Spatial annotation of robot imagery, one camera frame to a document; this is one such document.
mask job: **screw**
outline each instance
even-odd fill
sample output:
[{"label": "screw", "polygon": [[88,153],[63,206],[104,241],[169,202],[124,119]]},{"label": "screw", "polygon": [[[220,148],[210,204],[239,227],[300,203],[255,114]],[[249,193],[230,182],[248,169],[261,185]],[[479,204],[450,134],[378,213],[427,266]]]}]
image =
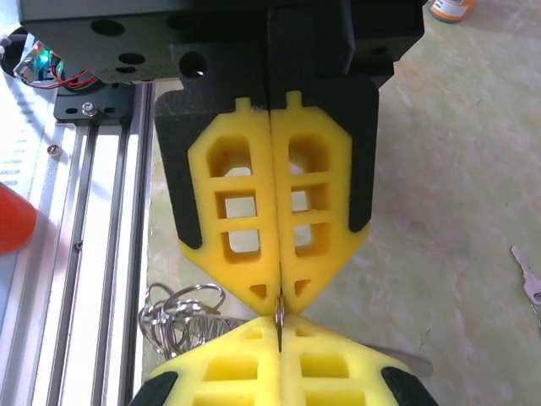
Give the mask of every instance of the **screw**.
[{"label": "screw", "polygon": [[56,156],[60,153],[60,147],[56,144],[49,145],[47,147],[47,154],[50,156]]},{"label": "screw", "polygon": [[92,101],[83,103],[83,114],[88,117],[94,117],[98,113],[98,107]]}]

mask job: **marbled floor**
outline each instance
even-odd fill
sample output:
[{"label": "marbled floor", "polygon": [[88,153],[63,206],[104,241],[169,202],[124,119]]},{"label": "marbled floor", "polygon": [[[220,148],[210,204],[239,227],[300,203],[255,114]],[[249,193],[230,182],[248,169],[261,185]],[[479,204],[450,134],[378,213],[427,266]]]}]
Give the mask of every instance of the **marbled floor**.
[{"label": "marbled floor", "polygon": [[[369,241],[304,314],[425,355],[441,405],[538,405],[541,335],[510,247],[541,278],[541,2],[425,24],[381,89]],[[180,254],[153,154],[148,281],[209,282]],[[231,295],[224,309],[254,315]]]}]

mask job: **silver key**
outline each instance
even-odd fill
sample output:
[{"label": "silver key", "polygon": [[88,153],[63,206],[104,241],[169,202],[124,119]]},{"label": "silver key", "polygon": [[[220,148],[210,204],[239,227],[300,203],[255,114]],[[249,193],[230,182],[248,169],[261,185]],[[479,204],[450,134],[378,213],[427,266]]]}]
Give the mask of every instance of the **silver key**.
[{"label": "silver key", "polygon": [[515,256],[516,262],[522,268],[522,276],[524,277],[524,293],[530,298],[534,305],[541,305],[541,280],[537,279],[532,274],[530,264],[522,252],[515,246],[511,246],[511,252]]}]

